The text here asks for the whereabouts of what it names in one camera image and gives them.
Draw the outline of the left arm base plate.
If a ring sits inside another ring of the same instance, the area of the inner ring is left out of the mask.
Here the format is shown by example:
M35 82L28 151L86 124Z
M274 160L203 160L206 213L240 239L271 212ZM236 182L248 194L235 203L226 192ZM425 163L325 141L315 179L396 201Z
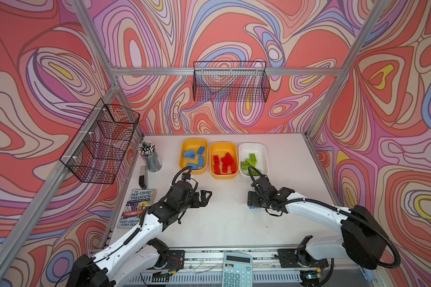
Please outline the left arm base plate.
M179 271L184 267L185 250L170 250L163 259L153 267L155 270Z

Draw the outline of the red lego brick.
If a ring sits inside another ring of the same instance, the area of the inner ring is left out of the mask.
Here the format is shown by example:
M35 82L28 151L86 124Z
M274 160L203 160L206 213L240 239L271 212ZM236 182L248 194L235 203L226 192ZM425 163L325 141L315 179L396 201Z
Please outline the red lego brick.
M213 156L213 165L214 166L219 166L220 165L220 159L218 155L214 155Z
M225 157L221 158L221 162L225 166L230 166L231 163L232 163L232 160L230 158L228 158L228 157L225 156Z
M231 174L236 174L237 173L238 169L237 169L237 165L236 165L235 162L231 163L231 165L230 165L230 171L231 171Z
M221 174L220 165L214 165L213 169L214 169L214 173L216 175L220 175Z
M225 158L229 162L233 162L234 161L233 156L230 153L226 153Z
M223 165L221 168L222 173L228 173L228 170L229 170L229 166L226 166L226 165Z

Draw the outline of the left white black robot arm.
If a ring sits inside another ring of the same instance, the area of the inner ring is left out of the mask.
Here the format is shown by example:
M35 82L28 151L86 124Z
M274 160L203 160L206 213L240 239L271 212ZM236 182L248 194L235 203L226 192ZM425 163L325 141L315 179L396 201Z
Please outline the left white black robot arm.
M62 277L68 287L121 287L134 275L152 267L166 266L169 247L158 236L170 225L181 223L191 208L207 206L212 193L198 191L193 168L181 169L170 189L156 203L146 207L140 221L120 239L92 257L80 256Z

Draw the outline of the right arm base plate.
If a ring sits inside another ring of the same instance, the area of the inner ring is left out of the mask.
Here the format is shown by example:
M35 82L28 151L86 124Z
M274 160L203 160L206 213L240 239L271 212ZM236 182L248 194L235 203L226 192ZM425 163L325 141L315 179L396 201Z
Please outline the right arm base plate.
M278 249L274 255L282 268L325 269L329 267L327 259L314 259L304 249Z

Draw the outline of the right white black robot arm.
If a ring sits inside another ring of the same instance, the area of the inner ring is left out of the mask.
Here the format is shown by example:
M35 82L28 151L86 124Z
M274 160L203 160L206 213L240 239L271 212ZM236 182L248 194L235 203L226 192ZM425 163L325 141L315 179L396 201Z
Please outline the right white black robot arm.
M252 191L248 205L263 208L267 214L302 216L337 232L336 236L305 236L295 249L292 262L303 267L324 259L351 259L360 267L396 269L401 256L395 244L369 210L334 206L282 187L276 189L269 178L255 167L248 168Z

